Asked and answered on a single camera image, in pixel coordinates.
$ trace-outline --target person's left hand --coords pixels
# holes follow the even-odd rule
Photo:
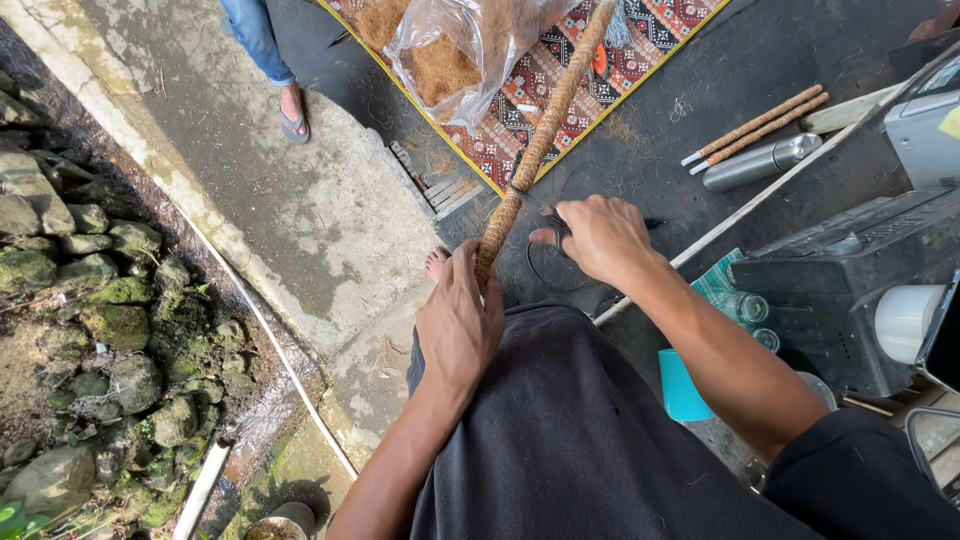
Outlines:
[[[466,407],[503,334],[503,290],[491,272],[486,300],[473,277],[479,240],[467,240],[446,260],[440,281],[417,312],[417,333],[427,386]]]

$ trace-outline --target gray machine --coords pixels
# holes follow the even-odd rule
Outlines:
[[[960,185],[960,140],[938,128],[960,107],[960,52],[898,99],[883,121],[915,189]]]
[[[876,341],[876,306],[891,287],[950,281],[960,267],[960,190],[874,199],[731,264],[737,288],[767,299],[764,326],[780,357],[834,389],[890,396],[912,365]]]

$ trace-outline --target glass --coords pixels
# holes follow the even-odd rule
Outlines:
[[[762,323],[770,314],[766,299],[754,293],[721,287],[705,287],[707,299],[724,315],[741,325]]]

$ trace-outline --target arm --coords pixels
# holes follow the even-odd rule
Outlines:
[[[619,199],[593,195],[557,211],[573,236],[564,250],[588,275],[636,302],[684,359],[707,405],[767,464],[828,413],[804,380],[698,295],[650,246],[643,216]],[[540,229],[530,239],[552,243]]]
[[[327,538],[409,536],[423,481],[473,399],[503,333],[500,285],[490,277],[484,302],[473,277],[477,246],[477,240],[468,240],[453,252],[417,312],[423,378],[350,487]]]

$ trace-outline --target yellow border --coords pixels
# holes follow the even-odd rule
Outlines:
[[[553,166],[554,166],[555,164],[557,164],[557,161],[560,161],[560,159],[561,159],[563,156],[565,156],[567,152],[573,150],[573,147],[576,146],[577,143],[580,142],[580,140],[581,140],[582,138],[584,138],[585,136],[587,136],[588,133],[590,133],[591,131],[593,131],[593,128],[595,128],[598,124],[600,124],[600,122],[602,122],[603,119],[606,118],[607,115],[610,114],[617,105],[620,105],[620,102],[621,102],[621,101],[627,99],[627,96],[629,96],[630,94],[634,93],[634,90],[636,90],[637,88],[639,88],[640,85],[641,85],[644,81],[647,80],[647,77],[650,77],[651,75],[653,75],[654,72],[656,72],[658,69],[660,69],[660,66],[664,65],[664,64],[666,63],[666,61],[670,60],[670,57],[672,57],[672,56],[674,55],[674,53],[676,53],[677,51],[679,51],[680,48],[683,47],[683,46],[690,40],[691,37],[694,37],[694,36],[697,34],[697,32],[700,31],[701,27],[703,27],[705,24],[707,24],[707,23],[713,18],[713,16],[716,15],[718,12],[720,12],[720,10],[722,10],[722,9],[724,8],[724,6],[726,6],[730,1],[731,1],[731,0],[723,0],[723,2],[721,2],[720,5],[716,7],[716,9],[714,9],[714,10],[711,11],[706,17],[704,17],[704,20],[700,21],[700,22],[697,24],[697,26],[693,27],[693,30],[690,31],[690,34],[688,34],[686,37],[684,37],[683,39],[681,39],[680,42],[677,43],[677,46],[676,46],[676,47],[674,47],[673,49],[671,49],[669,53],[667,53],[662,59],[660,59],[659,62],[657,62],[657,65],[655,65],[655,66],[653,67],[653,69],[651,69],[650,71],[647,71],[646,73],[644,73],[644,74],[643,74],[643,77],[640,77],[640,79],[639,79],[638,81],[636,81],[636,83],[634,83],[633,85],[631,85],[630,88],[629,88],[626,92],[624,92],[619,98],[617,98],[616,101],[614,101],[613,103],[611,103],[611,105],[610,105],[609,107],[607,107],[607,108],[600,114],[600,116],[597,117],[596,121],[592,122],[592,123],[589,125],[589,127],[588,127],[583,133],[577,135],[577,138],[573,139],[573,141],[571,141],[570,144],[567,145],[567,147],[564,148],[564,150],[563,150],[562,152],[560,152],[559,155],[557,155],[552,161],[550,161],[550,162],[547,163],[545,166],[543,166],[543,167],[540,169],[540,172],[537,173],[537,177],[536,177],[536,179],[534,180],[534,182],[536,182],[537,180],[543,178],[543,175],[545,175],[551,168],[553,168]],[[407,89],[406,89],[405,87],[403,87],[403,84],[400,83],[400,80],[396,77],[396,75],[394,74],[394,71],[393,71],[392,69],[390,69],[390,66],[388,66],[388,65],[386,64],[386,62],[383,61],[383,59],[380,58],[380,55],[376,54],[376,53],[367,45],[367,43],[365,43],[364,40],[361,39],[360,36],[359,36],[352,28],[350,28],[350,25],[348,25],[347,22],[346,22],[337,12],[333,11],[333,9],[330,8],[330,7],[326,4],[326,2],[325,2],[324,0],[317,0],[317,3],[320,4],[320,5],[321,5],[325,10],[327,10],[331,15],[333,15],[334,18],[336,18],[338,21],[340,21],[340,24],[344,25],[344,28],[346,28],[347,31],[350,32],[351,35],[353,35],[354,38],[356,38],[357,42],[360,43],[361,45],[363,45],[363,48],[367,49],[367,52],[370,53],[370,55],[373,57],[373,59],[376,60],[376,62],[380,64],[380,67],[382,67],[383,70],[387,72],[387,75],[390,76],[391,81],[394,82],[394,84],[396,85],[396,87],[398,87],[398,88],[400,89],[400,91],[403,92],[403,95],[407,96],[407,99],[410,100],[411,105],[413,105],[414,108],[420,112],[420,115],[422,115],[423,118],[424,118],[431,126],[433,126],[434,131],[437,132],[438,134],[440,134],[440,136],[444,138],[444,140],[446,141],[446,143],[450,145],[450,148],[452,148],[453,151],[456,152],[458,156],[460,156],[461,158],[463,158],[464,161],[467,162],[467,165],[469,165],[470,168],[472,168],[474,171],[476,171],[476,173],[477,173],[478,175],[480,175],[480,178],[484,179],[484,181],[486,181],[487,184],[488,184],[490,187],[493,188],[493,191],[496,191],[496,193],[497,193],[498,195],[500,195],[501,197],[503,197],[504,192],[503,192],[503,190],[500,188],[500,186],[497,185],[497,184],[495,184],[495,183],[493,182],[493,180],[491,180],[491,178],[490,178],[489,176],[487,176],[486,173],[484,173],[482,170],[480,170],[480,167],[478,167],[477,164],[474,163],[473,160],[471,160],[471,159],[469,158],[469,156],[467,156],[466,154],[464,154],[464,152],[463,152],[462,150],[460,150],[460,147],[457,146],[457,144],[456,144],[455,142],[453,142],[452,140],[450,140],[450,137],[446,134],[446,132],[444,132],[444,130],[443,130],[440,126],[438,126],[436,123],[434,123],[433,118],[430,118],[430,115],[427,114],[426,112],[424,112],[423,109],[421,109],[421,108],[417,105],[417,102],[414,100],[413,96],[411,96],[411,95],[410,95],[410,92],[408,92]]]

